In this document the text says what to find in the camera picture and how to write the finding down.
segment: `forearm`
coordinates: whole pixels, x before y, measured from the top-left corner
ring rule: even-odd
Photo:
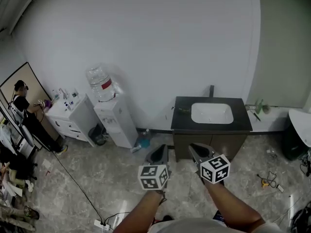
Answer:
[[[114,230],[114,233],[146,233],[156,215],[161,199],[161,194],[148,191],[133,211]]]
[[[39,110],[40,110],[40,106],[36,106],[36,107],[28,106],[28,108],[27,108],[27,111],[29,113],[35,113],[35,112],[38,112]]]
[[[222,184],[205,182],[205,187],[229,227],[252,232],[259,225],[265,223],[257,211],[234,196]]]

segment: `sink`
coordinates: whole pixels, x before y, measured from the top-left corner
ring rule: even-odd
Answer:
[[[191,119],[196,123],[230,124],[233,115],[230,106],[225,103],[194,103]]]

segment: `power strip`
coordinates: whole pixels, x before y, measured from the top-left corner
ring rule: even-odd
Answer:
[[[97,226],[97,227],[99,227],[99,228],[101,228],[102,230],[105,230],[105,231],[109,231],[109,230],[111,229],[109,224],[103,225],[103,224],[101,224],[101,222],[98,221],[98,220],[95,220],[95,221],[94,221],[94,225]]]

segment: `black and white cube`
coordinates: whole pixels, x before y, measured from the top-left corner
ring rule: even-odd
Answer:
[[[225,155],[201,163],[201,177],[215,184],[229,176],[230,162]]]
[[[160,190],[168,179],[166,165],[139,166],[138,180],[144,190]]]

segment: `black trash can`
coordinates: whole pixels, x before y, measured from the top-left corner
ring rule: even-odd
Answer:
[[[282,152],[284,156],[290,160],[296,160],[308,152],[310,148],[301,140],[292,122],[289,127],[283,132]]]
[[[101,126],[100,124],[97,124],[95,128],[92,128],[88,132],[88,137],[92,139],[93,142],[95,142],[96,145],[102,146],[106,143],[106,129],[104,126]]]

